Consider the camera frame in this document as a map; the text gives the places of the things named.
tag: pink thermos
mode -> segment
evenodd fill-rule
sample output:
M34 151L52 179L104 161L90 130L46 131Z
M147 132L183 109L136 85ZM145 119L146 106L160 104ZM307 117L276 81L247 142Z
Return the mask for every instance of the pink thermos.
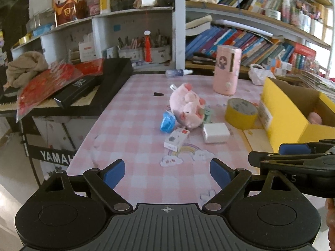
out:
M223 95L236 92L242 50L229 45L218 45L213 90Z

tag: pen holder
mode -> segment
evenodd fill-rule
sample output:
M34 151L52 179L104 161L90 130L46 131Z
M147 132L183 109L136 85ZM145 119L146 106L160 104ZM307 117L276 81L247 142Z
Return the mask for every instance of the pen holder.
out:
M152 63L164 63L166 61L171 60L170 50L171 50L170 45L158 48L151 48L150 52L151 52Z
M120 58L130 58L131 61L144 60L143 48L118 50Z

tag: brown towel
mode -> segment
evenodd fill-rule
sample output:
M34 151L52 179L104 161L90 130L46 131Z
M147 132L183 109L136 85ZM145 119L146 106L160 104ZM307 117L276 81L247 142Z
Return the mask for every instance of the brown towel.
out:
M41 53L25 52L16 60L8 63L6 70L8 83L14 88L24 87L38 72L43 72L48 67L49 65Z

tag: floor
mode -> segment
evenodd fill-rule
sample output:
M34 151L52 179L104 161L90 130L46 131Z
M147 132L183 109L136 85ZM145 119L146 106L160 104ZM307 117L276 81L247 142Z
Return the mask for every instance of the floor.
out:
M28 137L29 143L42 146L41 137ZM15 231L14 217L22 204L35 192L37 184L25 156L21 138L15 134L6 146L0 148L0 251L18 251L22 247ZM318 205L324 220L326 210ZM328 251L328 231L323 222L314 247Z

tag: robotic arm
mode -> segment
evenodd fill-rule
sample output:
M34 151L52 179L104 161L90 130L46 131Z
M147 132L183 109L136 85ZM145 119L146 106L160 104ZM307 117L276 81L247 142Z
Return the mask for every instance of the robotic arm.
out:
M197 204L133 209L113 190L125 173L122 160L82 176L59 171L19 210L16 229L24 251L313 251L321 219L303 193L335 197L334 145L309 143L304 146L311 151L303 155L252 152L249 162L260 167L260 175L213 159L210 172L222 190L202 209ZM285 147L292 146L282 145L281 151ZM251 191L260 193L248 196Z

